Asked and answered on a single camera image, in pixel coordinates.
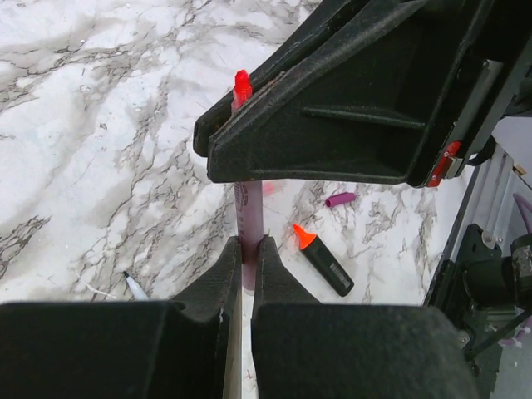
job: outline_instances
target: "marble surface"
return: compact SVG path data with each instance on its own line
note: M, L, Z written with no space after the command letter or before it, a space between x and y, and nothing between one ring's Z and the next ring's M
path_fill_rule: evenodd
M192 151L195 119L317 4L0 2L0 301L131 300L123 270L151 298L198 278L236 223L232 187L211 184ZM286 181L264 200L264 227L321 301L416 304L467 180L425 190ZM342 191L357 201L324 207ZM347 297L298 252L292 223L337 255L355 281ZM250 359L244 397L256 389Z

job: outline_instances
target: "black plastic part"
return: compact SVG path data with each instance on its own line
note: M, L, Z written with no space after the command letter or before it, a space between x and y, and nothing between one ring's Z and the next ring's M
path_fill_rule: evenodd
M520 0L324 0L252 74L256 94L236 117L227 95L198 119L195 151L215 182L424 186L451 142L466 159L483 148L518 91L530 11Z
M514 304L512 259L495 258L467 264L465 286L483 308Z
M265 305L252 352L260 399L478 397L434 308Z
M319 303L284 267L275 239L264 236L259 246L253 312L267 303Z
M171 302L2 305L0 397L221 399L239 266L230 239Z
M520 315L516 316L511 322L505 325L503 328L493 332L487 339L479 343L476 347L473 347L469 352L465 353L467 360L473 360L479 356L483 351L495 345L498 341L503 339L507 333L515 330L520 324L526 321L527 318L532 316L532 311L525 310Z
M506 108L505 116L532 116L532 66Z
M338 295L345 297L351 292L355 283L318 236L301 252Z
M491 334L487 327L490 309L479 307L466 289L465 274L468 264L492 260L502 263L500 247L498 245L495 245L494 249L486 247L482 241L482 232L483 230L476 224L468 226L456 262L446 260L438 268L425 301L426 306L440 309L458 330L470 336L470 341L464 346L463 352L483 342ZM495 388L501 354L502 348L494 345L470 363L482 399L489 399Z

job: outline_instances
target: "white marker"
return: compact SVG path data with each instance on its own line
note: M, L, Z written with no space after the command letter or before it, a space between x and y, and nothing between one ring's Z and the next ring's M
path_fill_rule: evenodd
M139 301L149 301L150 298L144 292L142 287L129 275L127 272L122 272L126 277L127 286L130 288L131 293Z

